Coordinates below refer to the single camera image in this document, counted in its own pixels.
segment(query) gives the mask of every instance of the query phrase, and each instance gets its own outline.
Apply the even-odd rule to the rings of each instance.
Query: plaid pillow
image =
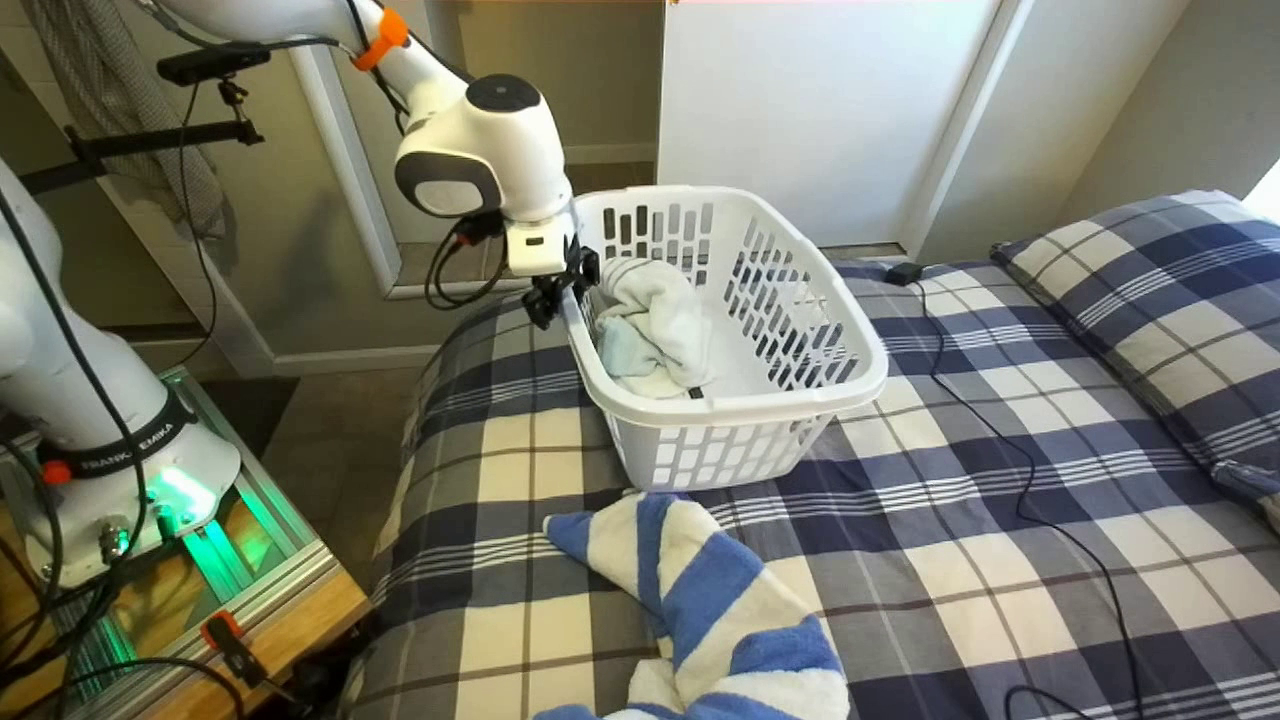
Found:
[[[1280,468],[1280,228],[1226,193],[1155,194],[996,247],[1212,468]]]

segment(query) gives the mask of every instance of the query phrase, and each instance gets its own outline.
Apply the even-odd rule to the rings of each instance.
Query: striped towel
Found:
[[[693,501],[626,497],[604,510],[548,515],[548,539],[633,590],[660,631],[618,717],[849,717],[840,656],[755,552]]]

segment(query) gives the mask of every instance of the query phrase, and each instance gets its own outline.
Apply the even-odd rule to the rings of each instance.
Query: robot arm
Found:
[[[355,67],[381,67],[409,103],[402,193],[431,217],[499,211],[517,277],[566,273],[571,189],[544,96],[520,75],[459,80],[378,0],[145,0],[220,38],[329,35]]]

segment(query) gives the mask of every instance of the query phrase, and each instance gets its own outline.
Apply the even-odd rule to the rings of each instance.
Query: bed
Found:
[[[908,289],[840,277],[884,396],[698,505],[820,611],[852,713],[1280,717],[1280,228],[1183,193]],[[626,708],[655,639],[540,524],[630,492],[566,327],[480,307],[404,427],[346,717]]]

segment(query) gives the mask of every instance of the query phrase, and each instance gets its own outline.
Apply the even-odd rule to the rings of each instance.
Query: white laundry basket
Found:
[[[701,492],[786,476],[831,415],[884,387],[884,345],[849,285],[762,194],[660,185],[581,194],[576,217],[604,273],[630,255],[685,268],[713,327],[706,396],[654,401],[604,372],[590,307],[566,292],[571,357],[633,484]]]

